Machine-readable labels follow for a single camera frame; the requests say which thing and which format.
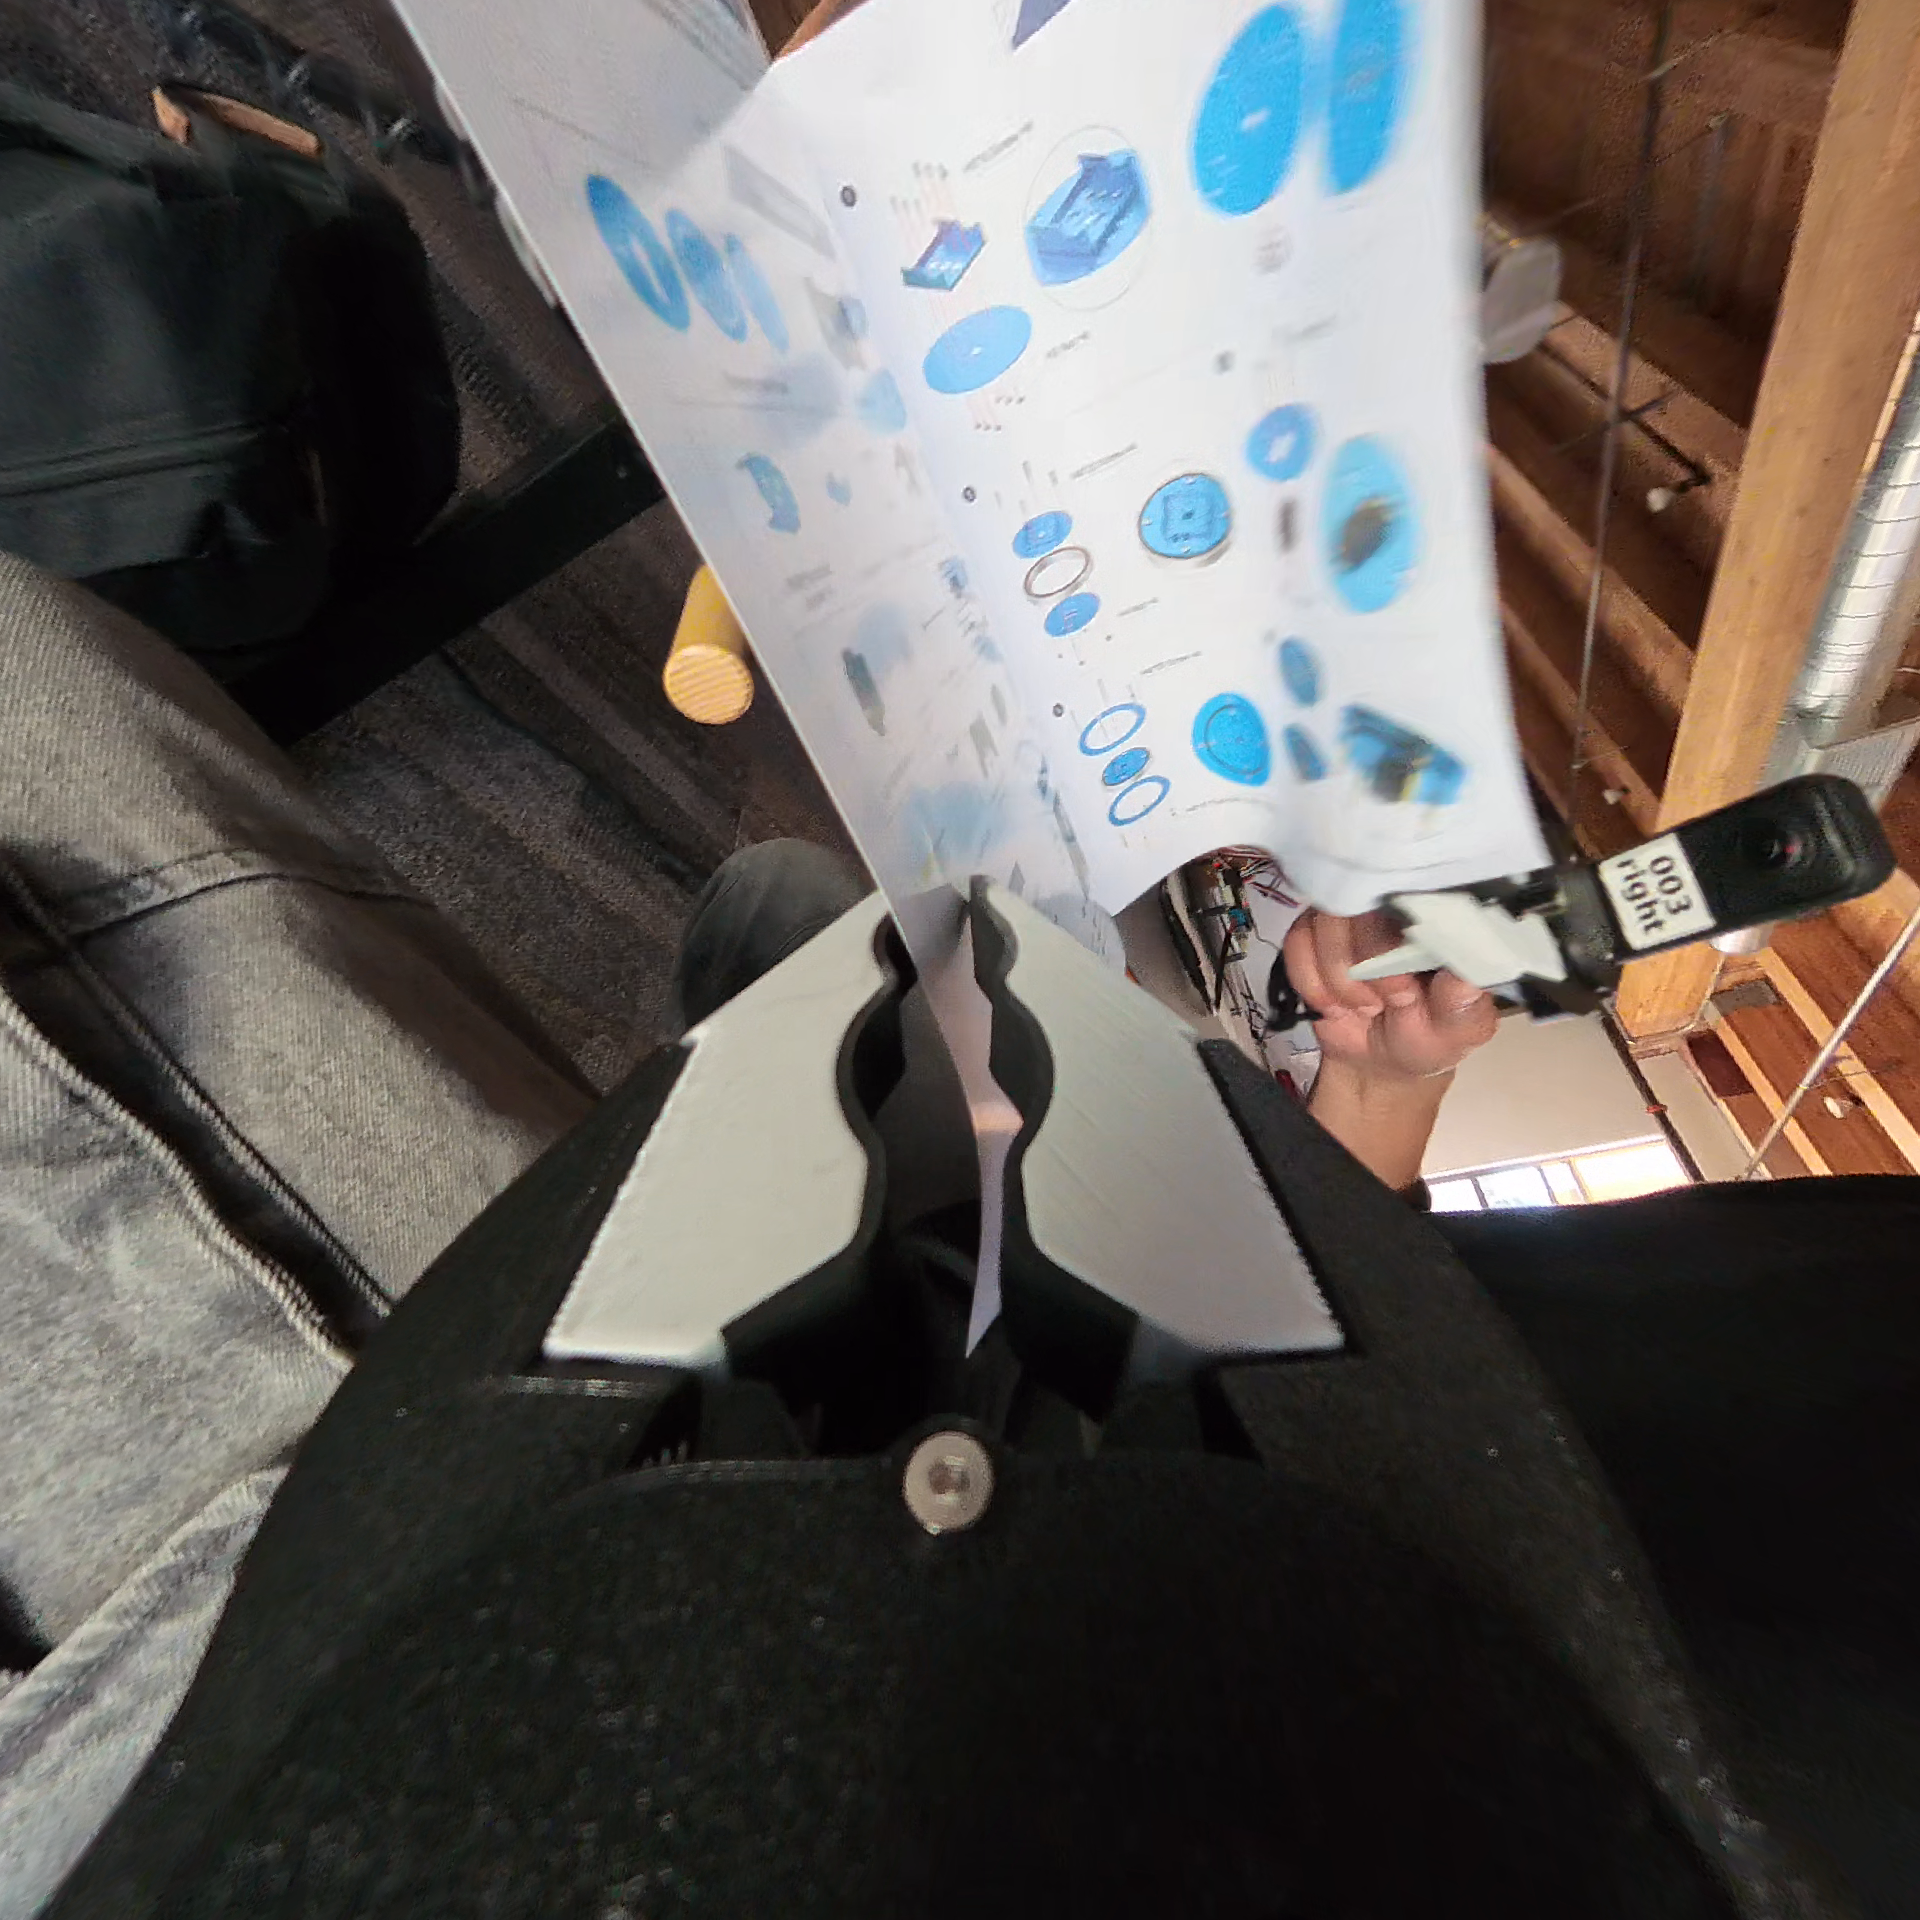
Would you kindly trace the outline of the round wooden peg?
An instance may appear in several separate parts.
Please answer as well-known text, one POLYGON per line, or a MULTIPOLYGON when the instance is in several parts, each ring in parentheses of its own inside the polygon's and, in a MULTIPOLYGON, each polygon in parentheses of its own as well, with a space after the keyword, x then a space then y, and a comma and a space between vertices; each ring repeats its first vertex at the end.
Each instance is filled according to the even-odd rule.
POLYGON ((735 723, 757 704, 753 643, 709 564, 685 587, 660 680, 667 699, 706 728, 735 723))

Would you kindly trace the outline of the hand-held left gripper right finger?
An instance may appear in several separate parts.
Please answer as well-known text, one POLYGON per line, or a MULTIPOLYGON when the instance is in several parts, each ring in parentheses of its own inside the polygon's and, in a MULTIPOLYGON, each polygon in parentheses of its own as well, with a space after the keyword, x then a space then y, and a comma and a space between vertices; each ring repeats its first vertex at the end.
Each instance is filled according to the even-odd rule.
POLYGON ((1330 1355, 1342 1322, 1194 1024, 999 883, 968 898, 1005 1156, 998 1322, 1069 1401, 1330 1355))

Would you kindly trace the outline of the silver ceiling duct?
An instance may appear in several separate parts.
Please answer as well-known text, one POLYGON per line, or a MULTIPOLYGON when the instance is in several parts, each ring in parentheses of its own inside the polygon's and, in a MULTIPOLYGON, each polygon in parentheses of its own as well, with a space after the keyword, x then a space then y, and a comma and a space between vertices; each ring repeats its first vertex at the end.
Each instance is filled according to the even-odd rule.
POLYGON ((1836 542, 1811 619, 1809 650, 1786 699, 1780 745, 1829 748, 1866 730, 1899 678, 1917 619, 1917 328, 1876 453, 1836 542))

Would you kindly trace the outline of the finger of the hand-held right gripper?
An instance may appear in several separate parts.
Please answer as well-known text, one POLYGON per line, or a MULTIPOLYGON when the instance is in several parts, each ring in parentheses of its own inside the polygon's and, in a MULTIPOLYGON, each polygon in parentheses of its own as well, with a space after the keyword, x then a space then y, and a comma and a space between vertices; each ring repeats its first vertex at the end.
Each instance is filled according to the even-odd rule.
POLYGON ((1561 945, 1538 913, 1516 913, 1502 902, 1470 892, 1395 895, 1389 908, 1404 919, 1404 938, 1415 930, 1502 930, 1520 942, 1520 962, 1559 962, 1561 945))
POLYGON ((1502 930, 1415 930, 1404 945, 1348 966, 1352 980, 1419 973, 1452 973, 1479 991, 1502 988, 1520 977, 1520 942, 1502 930))

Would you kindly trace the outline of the person's right hand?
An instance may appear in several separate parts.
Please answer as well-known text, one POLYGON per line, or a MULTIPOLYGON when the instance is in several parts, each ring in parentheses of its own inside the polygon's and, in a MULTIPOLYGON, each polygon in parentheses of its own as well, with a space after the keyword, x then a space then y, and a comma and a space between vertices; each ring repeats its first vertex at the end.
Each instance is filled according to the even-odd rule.
POLYGON ((1284 977, 1317 1042, 1317 1092, 1342 1079, 1364 1089, 1446 1079, 1496 1033, 1494 995, 1451 970, 1361 976, 1404 938, 1398 915, 1381 911, 1336 915, 1311 908, 1284 931, 1284 977))

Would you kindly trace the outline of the printed instruction manual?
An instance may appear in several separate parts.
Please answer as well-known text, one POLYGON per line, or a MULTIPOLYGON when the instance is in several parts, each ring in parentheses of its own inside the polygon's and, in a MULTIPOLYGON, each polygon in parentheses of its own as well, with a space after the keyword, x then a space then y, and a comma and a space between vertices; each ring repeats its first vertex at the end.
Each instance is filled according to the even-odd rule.
POLYGON ((1494 606, 1475 4, 399 4, 950 1045, 987 876, 1547 863, 1494 606))

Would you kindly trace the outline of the black backpack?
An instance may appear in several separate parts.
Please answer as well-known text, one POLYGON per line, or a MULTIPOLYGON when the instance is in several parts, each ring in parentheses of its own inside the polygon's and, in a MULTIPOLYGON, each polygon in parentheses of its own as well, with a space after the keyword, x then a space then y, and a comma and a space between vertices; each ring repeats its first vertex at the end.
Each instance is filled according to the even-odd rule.
POLYGON ((2 551, 217 680, 443 514, 459 385, 396 194, 199 86, 149 126, 2 84, 2 551))

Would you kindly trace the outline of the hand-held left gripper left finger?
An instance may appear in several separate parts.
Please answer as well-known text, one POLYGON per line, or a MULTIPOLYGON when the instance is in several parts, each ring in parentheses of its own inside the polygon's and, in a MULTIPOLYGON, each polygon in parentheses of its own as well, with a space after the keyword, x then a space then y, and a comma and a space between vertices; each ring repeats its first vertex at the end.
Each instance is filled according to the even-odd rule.
POLYGON ((688 1031, 546 1359, 782 1370, 852 1336, 886 1210, 872 1112, 901 1078, 888 942, 871 892, 688 1031))

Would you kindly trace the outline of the grey shoe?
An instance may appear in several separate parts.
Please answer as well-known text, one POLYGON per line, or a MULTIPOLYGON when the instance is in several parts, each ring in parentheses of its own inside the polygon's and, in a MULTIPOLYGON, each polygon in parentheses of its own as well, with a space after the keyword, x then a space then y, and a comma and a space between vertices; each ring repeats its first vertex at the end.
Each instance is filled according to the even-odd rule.
POLYGON ((843 855, 782 837, 730 851, 700 889, 668 980, 677 1033, 778 970, 872 895, 843 855))

